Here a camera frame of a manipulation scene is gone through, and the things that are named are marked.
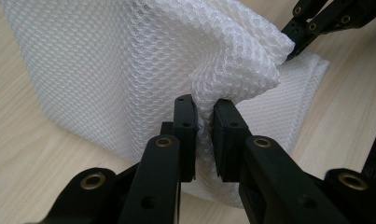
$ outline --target white mesh fabric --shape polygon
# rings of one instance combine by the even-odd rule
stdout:
[[[294,45],[285,35],[232,0],[1,2],[49,119],[139,161],[161,122],[172,120],[174,98],[191,93],[200,114],[198,180],[184,188],[239,204],[234,186],[217,188],[214,181],[212,108],[219,98],[237,104],[276,87],[286,65],[277,66]],[[325,70],[318,69],[319,59],[307,58],[289,64],[296,70],[309,66],[307,78],[320,79],[315,71]],[[313,90],[318,85],[296,83]],[[303,94],[286,98],[308,104],[311,97]],[[302,106],[297,103],[293,111]],[[289,146],[304,115],[285,125],[297,127]]]

